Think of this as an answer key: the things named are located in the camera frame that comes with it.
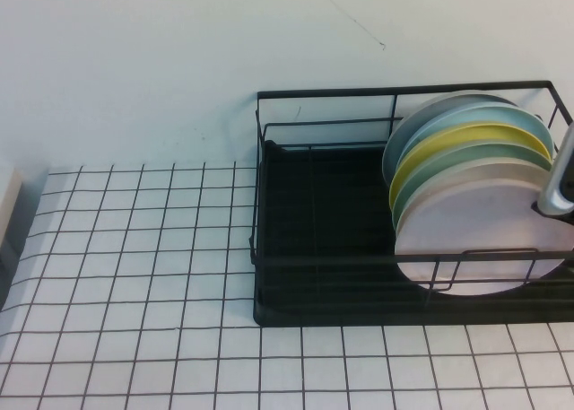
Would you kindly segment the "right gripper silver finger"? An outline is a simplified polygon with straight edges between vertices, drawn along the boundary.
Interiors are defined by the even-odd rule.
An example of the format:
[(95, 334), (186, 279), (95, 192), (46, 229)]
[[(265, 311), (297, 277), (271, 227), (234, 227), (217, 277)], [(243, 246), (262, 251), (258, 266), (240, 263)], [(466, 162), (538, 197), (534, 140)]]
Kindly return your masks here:
[(566, 130), (549, 178), (533, 209), (545, 217), (565, 217), (573, 213), (573, 124)]

